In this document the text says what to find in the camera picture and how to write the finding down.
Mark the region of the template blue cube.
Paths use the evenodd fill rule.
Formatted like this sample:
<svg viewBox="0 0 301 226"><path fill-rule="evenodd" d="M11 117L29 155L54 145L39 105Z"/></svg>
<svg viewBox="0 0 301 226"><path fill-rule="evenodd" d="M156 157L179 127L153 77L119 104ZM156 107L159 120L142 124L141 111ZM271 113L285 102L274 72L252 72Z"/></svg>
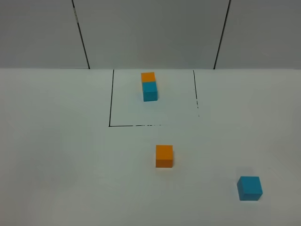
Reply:
<svg viewBox="0 0 301 226"><path fill-rule="evenodd" d="M143 82L143 101L157 101L158 100L158 89L157 83L155 81L152 82Z"/></svg>

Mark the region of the template orange cube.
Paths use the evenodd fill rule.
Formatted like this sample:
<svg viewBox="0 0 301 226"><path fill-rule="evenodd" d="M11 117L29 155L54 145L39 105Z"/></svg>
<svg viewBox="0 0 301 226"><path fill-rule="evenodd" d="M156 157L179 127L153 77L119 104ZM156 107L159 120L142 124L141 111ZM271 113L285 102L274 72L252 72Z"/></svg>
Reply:
<svg viewBox="0 0 301 226"><path fill-rule="evenodd" d="M147 72L147 73L141 73L141 81L142 83L145 82L155 82L155 73L154 72Z"/></svg>

